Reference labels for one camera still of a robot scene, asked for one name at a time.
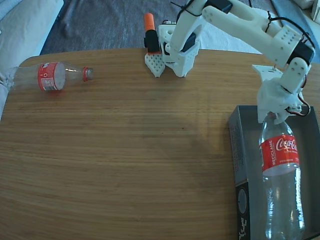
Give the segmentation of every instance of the white robotic arm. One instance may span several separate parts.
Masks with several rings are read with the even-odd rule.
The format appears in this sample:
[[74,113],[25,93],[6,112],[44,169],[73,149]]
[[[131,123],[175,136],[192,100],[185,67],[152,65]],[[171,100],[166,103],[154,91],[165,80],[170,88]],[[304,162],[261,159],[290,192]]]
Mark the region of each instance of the white robotic arm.
[[257,95],[259,123],[269,112],[277,114],[276,123],[301,112],[306,103],[301,91],[315,54],[312,46],[301,41],[302,34],[289,26],[279,27],[238,0],[190,0],[177,23],[168,23],[158,28],[162,61],[178,77],[185,77],[192,69],[201,45],[199,36],[210,23],[286,68],[282,73],[275,67],[253,66],[262,80]]

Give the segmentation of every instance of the standing bottle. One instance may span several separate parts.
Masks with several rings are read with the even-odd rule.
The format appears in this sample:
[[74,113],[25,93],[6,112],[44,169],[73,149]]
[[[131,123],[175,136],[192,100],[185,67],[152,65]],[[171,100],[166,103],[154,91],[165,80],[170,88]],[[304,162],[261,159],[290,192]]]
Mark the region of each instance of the standing bottle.
[[92,80],[93,70],[88,67],[76,67],[67,62],[49,62],[31,67],[14,67],[9,69],[4,77],[3,84],[10,91],[52,91],[61,90],[77,82]]
[[301,171],[295,136],[286,122],[275,124],[269,113],[259,139],[267,197],[265,236],[268,240],[301,240],[305,230]]

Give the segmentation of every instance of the orange object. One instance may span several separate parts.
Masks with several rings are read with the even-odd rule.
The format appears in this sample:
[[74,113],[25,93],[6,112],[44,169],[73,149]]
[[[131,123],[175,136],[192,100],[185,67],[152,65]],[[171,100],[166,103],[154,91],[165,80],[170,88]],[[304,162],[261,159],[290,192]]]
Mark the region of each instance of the orange object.
[[151,13],[146,13],[144,15],[144,30],[145,32],[149,30],[156,30],[154,16]]

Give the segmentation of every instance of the red label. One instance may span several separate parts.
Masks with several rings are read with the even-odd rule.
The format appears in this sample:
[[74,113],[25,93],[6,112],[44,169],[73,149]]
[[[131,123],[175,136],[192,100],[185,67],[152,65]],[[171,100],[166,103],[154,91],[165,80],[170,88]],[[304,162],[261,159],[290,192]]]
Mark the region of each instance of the red label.
[[55,69],[58,62],[42,64],[38,69],[38,84],[42,91],[58,90],[55,82]]
[[281,164],[300,163],[294,136],[272,137],[260,145],[260,150],[263,159],[262,171]]

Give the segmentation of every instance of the gray box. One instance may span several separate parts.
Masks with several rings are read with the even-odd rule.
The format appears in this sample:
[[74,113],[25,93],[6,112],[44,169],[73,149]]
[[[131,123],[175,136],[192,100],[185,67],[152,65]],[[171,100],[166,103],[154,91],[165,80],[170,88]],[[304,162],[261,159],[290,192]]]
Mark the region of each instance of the gray box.
[[[257,116],[257,106],[239,105],[229,118],[239,240],[266,239],[267,202],[258,144],[262,124]],[[289,117],[286,122],[300,159],[303,239],[313,239],[320,235],[320,131],[315,110],[311,107],[308,116]]]

